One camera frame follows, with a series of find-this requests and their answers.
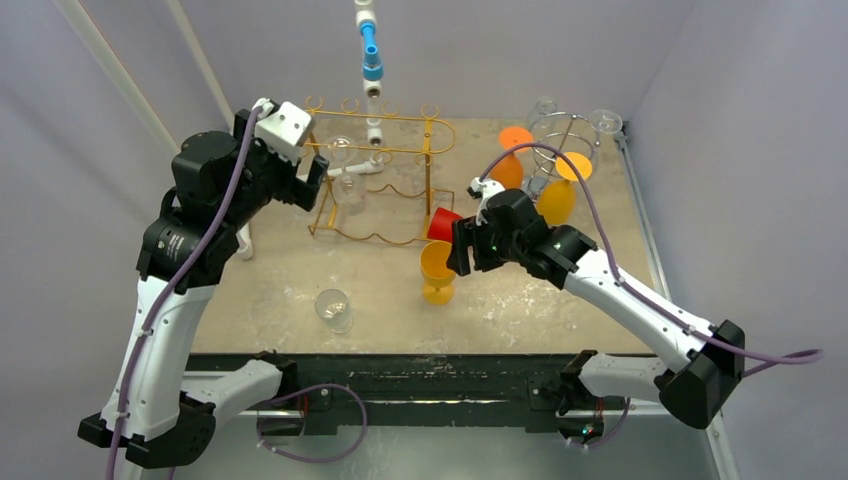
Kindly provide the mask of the red plastic goblet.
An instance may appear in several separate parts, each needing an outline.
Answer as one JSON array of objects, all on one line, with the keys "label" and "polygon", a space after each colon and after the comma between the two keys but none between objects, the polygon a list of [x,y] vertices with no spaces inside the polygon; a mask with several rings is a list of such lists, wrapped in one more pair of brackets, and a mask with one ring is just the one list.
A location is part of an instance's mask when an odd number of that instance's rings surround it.
[{"label": "red plastic goblet", "polygon": [[432,241],[453,242],[453,223],[462,216],[452,210],[438,207],[430,220],[426,238]]}]

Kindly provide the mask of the round clear wine glass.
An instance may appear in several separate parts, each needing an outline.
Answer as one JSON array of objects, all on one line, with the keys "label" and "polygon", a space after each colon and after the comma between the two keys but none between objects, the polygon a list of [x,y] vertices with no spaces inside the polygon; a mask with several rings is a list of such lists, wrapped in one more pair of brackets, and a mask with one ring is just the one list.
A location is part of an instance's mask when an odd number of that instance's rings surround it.
[{"label": "round clear wine glass", "polygon": [[366,185],[363,177],[352,170],[358,149],[347,136],[330,139],[325,147],[327,158],[339,171],[332,176],[332,194],[335,202],[346,214],[355,216],[365,209]]}]

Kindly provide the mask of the orange plastic goblet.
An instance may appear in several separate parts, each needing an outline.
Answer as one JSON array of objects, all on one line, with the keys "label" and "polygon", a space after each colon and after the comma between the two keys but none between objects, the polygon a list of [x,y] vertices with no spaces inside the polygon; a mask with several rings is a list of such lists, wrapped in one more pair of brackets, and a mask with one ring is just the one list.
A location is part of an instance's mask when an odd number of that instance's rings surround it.
[{"label": "orange plastic goblet", "polygon": [[[500,131],[498,141],[504,150],[508,150],[515,145],[532,142],[533,136],[525,127],[508,126]],[[520,188],[524,178],[524,167],[516,153],[523,151],[525,148],[504,157],[490,171],[488,177],[499,182],[505,189]]]}]

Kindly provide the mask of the patterned clear goblet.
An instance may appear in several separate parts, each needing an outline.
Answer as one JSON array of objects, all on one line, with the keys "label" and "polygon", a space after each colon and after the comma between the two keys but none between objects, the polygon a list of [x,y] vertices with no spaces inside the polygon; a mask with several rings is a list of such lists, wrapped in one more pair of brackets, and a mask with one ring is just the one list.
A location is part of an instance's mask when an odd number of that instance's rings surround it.
[{"label": "patterned clear goblet", "polygon": [[557,100],[550,96],[540,96],[536,99],[529,112],[525,127],[536,142],[542,142],[551,134],[557,123],[555,113],[559,111]]}]

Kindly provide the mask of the clear champagne flute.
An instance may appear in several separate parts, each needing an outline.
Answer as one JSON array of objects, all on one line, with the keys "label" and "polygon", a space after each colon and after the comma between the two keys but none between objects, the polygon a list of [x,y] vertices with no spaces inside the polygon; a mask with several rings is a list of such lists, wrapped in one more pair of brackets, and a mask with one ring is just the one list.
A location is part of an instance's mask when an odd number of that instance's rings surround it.
[{"label": "clear champagne flute", "polygon": [[624,121],[622,117],[608,109],[596,109],[587,115],[587,121],[596,132],[594,146],[600,146],[603,135],[619,138],[623,135]]}]

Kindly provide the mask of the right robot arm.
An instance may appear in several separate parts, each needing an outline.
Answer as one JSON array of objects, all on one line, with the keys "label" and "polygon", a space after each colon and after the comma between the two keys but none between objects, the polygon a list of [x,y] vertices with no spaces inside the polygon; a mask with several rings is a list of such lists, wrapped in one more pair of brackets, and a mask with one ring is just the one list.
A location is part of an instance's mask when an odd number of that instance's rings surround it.
[{"label": "right robot arm", "polygon": [[669,302],[619,269],[580,230],[548,225],[524,192],[498,192],[477,215],[455,220],[451,228],[446,265],[457,275],[516,263],[592,304],[654,353],[654,361],[591,355],[561,381],[569,404],[630,397],[659,403],[685,425],[705,429],[741,382],[746,337],[737,324],[715,325]]}]

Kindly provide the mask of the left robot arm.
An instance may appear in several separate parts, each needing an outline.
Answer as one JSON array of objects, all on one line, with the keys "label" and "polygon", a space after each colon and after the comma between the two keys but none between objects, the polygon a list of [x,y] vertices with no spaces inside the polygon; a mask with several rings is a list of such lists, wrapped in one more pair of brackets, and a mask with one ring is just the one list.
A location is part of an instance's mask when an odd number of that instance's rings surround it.
[{"label": "left robot arm", "polygon": [[107,450],[108,478],[171,478],[242,411],[264,401],[284,409],[297,399],[295,366],[276,354],[195,386],[184,374],[203,313],[239,250],[239,231],[274,201],[315,206],[327,160],[315,156],[307,176],[298,175],[314,125],[293,103],[261,99],[236,114],[231,131],[195,134],[174,156],[175,184],[142,238],[120,375],[102,410],[78,428],[81,439]]}]

